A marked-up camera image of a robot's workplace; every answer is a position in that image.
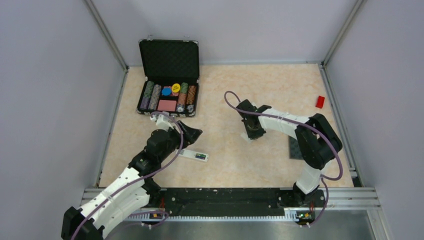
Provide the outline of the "purple battery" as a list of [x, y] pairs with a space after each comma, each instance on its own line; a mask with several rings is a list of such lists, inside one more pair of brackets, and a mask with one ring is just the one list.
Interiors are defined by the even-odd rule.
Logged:
[[202, 155], [202, 154], [200, 154], [200, 155], [195, 155], [195, 158], [196, 159], [200, 159], [200, 160], [205, 160], [206, 159], [206, 156], [205, 155]]

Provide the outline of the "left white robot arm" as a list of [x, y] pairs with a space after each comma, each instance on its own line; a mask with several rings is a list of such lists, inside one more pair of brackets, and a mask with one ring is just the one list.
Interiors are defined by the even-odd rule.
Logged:
[[146, 145], [123, 172], [97, 196], [79, 208], [70, 207], [63, 216], [64, 240], [104, 240], [133, 212], [160, 202], [160, 187], [152, 177], [172, 153], [194, 144], [203, 131], [177, 121], [154, 130]]

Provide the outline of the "white battery cover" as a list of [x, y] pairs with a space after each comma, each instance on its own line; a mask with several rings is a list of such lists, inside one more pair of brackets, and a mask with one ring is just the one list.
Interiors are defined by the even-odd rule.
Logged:
[[245, 141], [247, 141], [248, 143], [251, 143], [252, 142], [252, 140], [248, 137], [248, 135], [245, 133], [245, 132], [243, 132], [243, 133], [241, 133], [240, 134], [240, 136], [245, 140]]

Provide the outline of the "white remote control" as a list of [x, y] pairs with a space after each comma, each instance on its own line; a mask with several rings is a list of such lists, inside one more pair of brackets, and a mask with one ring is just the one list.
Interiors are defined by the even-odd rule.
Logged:
[[207, 153], [202, 153], [198, 151], [183, 149], [178, 154], [179, 157], [184, 157], [196, 161], [207, 162], [209, 160], [209, 155]]

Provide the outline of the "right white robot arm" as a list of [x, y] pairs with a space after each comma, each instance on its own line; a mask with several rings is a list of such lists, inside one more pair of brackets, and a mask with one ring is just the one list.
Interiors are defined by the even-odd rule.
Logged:
[[254, 106], [245, 99], [236, 106], [249, 139], [256, 140], [268, 130], [278, 131], [297, 141], [304, 168], [292, 187], [291, 197], [299, 206], [307, 206], [314, 198], [326, 165], [336, 159], [343, 144], [327, 118], [296, 116], [278, 111], [269, 105]]

